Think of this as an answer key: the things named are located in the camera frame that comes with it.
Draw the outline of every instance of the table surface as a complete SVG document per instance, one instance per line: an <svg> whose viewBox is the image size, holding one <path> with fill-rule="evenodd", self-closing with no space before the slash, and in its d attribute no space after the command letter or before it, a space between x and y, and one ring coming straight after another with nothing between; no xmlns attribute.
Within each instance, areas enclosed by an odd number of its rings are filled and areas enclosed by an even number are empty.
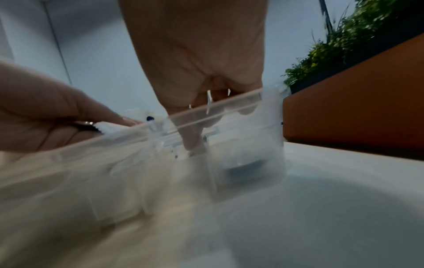
<svg viewBox="0 0 424 268"><path fill-rule="evenodd" d="M424 261L424 162L284 144L279 184L9 259L32 268L376 268Z"/></svg>

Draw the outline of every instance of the brown planter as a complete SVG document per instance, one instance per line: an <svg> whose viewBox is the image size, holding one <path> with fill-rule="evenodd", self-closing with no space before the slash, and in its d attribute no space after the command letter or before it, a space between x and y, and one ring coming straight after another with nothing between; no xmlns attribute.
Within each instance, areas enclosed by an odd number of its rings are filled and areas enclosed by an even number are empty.
<svg viewBox="0 0 424 268"><path fill-rule="evenodd" d="M283 102L291 142L424 156L424 34Z"/></svg>

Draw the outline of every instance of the transparent plastic organizer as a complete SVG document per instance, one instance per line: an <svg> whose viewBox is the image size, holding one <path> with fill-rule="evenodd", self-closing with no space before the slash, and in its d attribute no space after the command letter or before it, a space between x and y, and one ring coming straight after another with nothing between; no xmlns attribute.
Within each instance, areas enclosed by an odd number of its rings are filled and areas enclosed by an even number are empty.
<svg viewBox="0 0 424 268"><path fill-rule="evenodd" d="M17 230L33 239L72 236L167 204L278 181L284 173L278 94L279 87L253 91L4 166L0 238ZM184 201L194 185L205 188Z"/></svg>

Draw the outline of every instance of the green plant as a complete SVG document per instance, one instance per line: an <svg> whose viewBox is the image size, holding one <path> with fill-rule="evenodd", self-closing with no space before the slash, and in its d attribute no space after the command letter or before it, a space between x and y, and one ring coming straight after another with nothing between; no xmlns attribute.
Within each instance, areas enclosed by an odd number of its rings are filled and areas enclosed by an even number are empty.
<svg viewBox="0 0 424 268"><path fill-rule="evenodd" d="M327 40L318 40L307 57L286 70L288 86L313 73L345 62L375 36L383 34L422 8L423 0L355 0L355 11L343 14Z"/></svg>

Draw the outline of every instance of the human hand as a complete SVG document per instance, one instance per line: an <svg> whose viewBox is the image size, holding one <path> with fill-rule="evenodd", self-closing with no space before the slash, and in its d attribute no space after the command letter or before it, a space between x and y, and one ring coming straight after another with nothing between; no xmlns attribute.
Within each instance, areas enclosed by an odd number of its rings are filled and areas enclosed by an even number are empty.
<svg viewBox="0 0 424 268"><path fill-rule="evenodd" d="M71 86L0 62L0 151L51 150L99 135L81 130L75 121L137 123Z"/></svg>
<svg viewBox="0 0 424 268"><path fill-rule="evenodd" d="M219 101L262 87L267 0L119 2L144 73L170 115L206 105L207 91ZM187 149L208 125L179 129Z"/></svg>

